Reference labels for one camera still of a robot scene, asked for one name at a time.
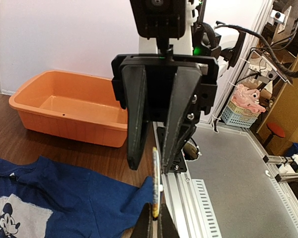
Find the starry night round brooch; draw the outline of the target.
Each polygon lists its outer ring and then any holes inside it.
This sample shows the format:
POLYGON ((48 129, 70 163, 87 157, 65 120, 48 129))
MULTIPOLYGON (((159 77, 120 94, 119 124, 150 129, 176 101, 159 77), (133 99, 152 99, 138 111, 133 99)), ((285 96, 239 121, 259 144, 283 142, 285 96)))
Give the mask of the starry night round brooch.
POLYGON ((156 220, 160 213, 161 193, 163 192, 163 185, 161 183, 161 167, 160 154, 156 147, 152 149, 153 161, 153 203, 152 216, 156 220))

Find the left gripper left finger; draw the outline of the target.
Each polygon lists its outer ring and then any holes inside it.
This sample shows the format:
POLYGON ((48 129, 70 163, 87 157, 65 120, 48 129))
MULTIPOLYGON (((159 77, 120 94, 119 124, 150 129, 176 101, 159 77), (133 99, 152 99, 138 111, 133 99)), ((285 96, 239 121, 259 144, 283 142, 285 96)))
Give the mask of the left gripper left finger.
POLYGON ((146 203, 139 215, 131 238, 153 238, 154 205, 146 203))

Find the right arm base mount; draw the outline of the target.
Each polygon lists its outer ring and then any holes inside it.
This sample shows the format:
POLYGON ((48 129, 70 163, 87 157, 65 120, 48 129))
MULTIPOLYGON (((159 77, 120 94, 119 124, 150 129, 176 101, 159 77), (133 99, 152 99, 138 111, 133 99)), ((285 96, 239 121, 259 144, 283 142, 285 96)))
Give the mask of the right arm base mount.
POLYGON ((185 161, 199 159, 202 153, 192 137, 195 131, 195 126, 183 125, 172 138, 167 134, 166 127, 159 126, 156 129, 164 174, 186 172, 185 161))

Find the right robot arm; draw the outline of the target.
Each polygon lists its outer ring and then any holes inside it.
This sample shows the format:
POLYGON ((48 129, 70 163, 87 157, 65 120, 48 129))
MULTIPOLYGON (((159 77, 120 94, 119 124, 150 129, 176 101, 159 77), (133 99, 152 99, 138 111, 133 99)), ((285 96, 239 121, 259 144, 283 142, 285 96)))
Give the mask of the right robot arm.
POLYGON ((137 55, 117 55, 111 63, 116 100, 128 111, 127 161, 138 169, 150 123, 161 122, 160 167, 172 168, 175 157, 209 114, 217 79, 234 67, 245 33, 218 33, 205 23, 199 0, 133 0, 131 8, 140 37, 137 55))

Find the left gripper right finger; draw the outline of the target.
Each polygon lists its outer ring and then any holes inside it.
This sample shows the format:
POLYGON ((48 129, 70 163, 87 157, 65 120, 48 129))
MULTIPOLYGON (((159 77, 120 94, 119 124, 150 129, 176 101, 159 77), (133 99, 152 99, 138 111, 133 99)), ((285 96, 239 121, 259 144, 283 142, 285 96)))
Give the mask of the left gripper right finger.
POLYGON ((159 216, 157 219, 157 237, 180 238, 166 204, 162 204, 160 206, 159 216))

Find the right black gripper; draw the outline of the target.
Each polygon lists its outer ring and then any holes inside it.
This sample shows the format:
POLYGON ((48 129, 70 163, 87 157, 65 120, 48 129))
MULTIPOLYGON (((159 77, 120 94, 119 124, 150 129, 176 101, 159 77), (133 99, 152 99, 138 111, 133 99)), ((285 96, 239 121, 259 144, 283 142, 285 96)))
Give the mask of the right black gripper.
POLYGON ((192 126, 191 121, 185 120, 197 86, 196 118, 200 118, 201 112, 208 115, 214 105, 219 72, 217 60, 207 56, 174 55, 172 62, 176 65, 167 63, 164 66, 166 59, 153 54, 117 55, 111 62, 115 98, 121 108, 128 110, 127 161, 132 170, 139 168, 147 139, 147 98, 153 120, 159 121, 167 116, 166 131, 172 138, 181 126, 192 126), (126 65, 128 60, 139 63, 148 59, 153 59, 158 66, 152 63, 147 63, 146 67, 126 65), (202 68, 202 78, 198 68, 178 67, 180 63, 186 66, 197 63, 202 68))

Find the navy white clothing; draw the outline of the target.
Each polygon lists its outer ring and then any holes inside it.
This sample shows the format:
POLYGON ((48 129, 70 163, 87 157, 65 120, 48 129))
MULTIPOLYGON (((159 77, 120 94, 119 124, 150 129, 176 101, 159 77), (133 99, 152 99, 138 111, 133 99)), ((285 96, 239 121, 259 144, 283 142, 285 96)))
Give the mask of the navy white clothing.
POLYGON ((136 187, 45 157, 0 158, 0 238, 119 238, 151 201, 151 177, 136 187))

